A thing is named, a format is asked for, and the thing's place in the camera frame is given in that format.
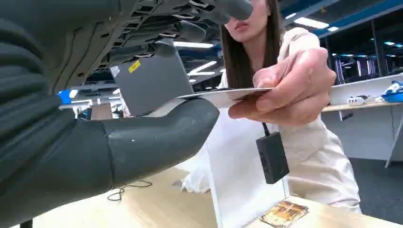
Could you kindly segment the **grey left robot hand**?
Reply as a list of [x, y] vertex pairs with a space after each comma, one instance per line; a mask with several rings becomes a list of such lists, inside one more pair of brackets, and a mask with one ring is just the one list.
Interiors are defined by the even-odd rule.
[[248, 0], [3, 0], [0, 225], [103, 194], [194, 156], [219, 111], [185, 101], [163, 117], [79, 120], [58, 93], [95, 70], [203, 40], [200, 19], [247, 19]]

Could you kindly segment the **person's hand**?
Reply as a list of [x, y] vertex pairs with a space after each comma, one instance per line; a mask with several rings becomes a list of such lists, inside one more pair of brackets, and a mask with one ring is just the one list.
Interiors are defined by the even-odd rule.
[[317, 47], [260, 69], [253, 76], [253, 84], [269, 91], [254, 100], [235, 104], [229, 109], [229, 116], [286, 126], [313, 122], [329, 103], [336, 79], [327, 59], [328, 51]]

